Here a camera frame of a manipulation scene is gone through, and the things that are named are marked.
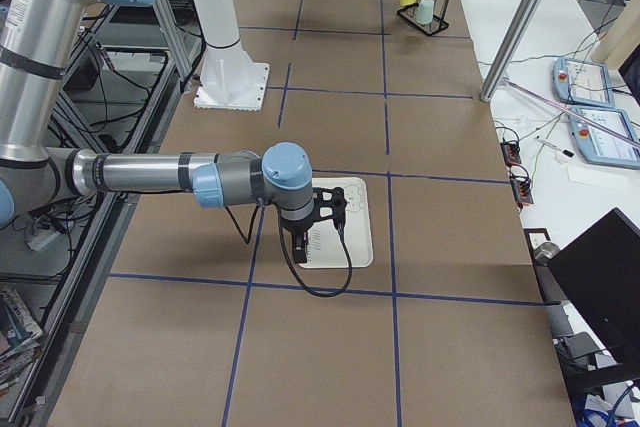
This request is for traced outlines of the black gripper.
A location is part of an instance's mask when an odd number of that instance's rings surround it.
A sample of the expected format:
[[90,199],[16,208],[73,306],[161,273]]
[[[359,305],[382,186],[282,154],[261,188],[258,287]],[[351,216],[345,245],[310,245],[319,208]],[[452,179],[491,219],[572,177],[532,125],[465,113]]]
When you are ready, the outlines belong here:
[[307,218],[290,220],[282,216],[279,217],[282,227],[290,234],[292,243],[292,253],[296,264],[306,262],[306,247],[308,244],[308,231],[311,228],[311,221]]

